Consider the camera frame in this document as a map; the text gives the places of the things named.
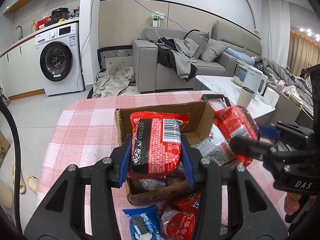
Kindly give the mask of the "person's right hand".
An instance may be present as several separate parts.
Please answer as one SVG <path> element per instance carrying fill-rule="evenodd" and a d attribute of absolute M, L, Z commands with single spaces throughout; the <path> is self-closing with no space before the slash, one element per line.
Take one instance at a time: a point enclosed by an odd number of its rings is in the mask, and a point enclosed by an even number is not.
<path fill-rule="evenodd" d="M 301 194 L 295 194 L 288 192 L 285 197 L 285 202 L 284 202 L 284 210 L 287 215 L 291 216 L 295 212 L 298 211 L 300 204 L 299 200 L 301 199 L 302 195 Z"/>

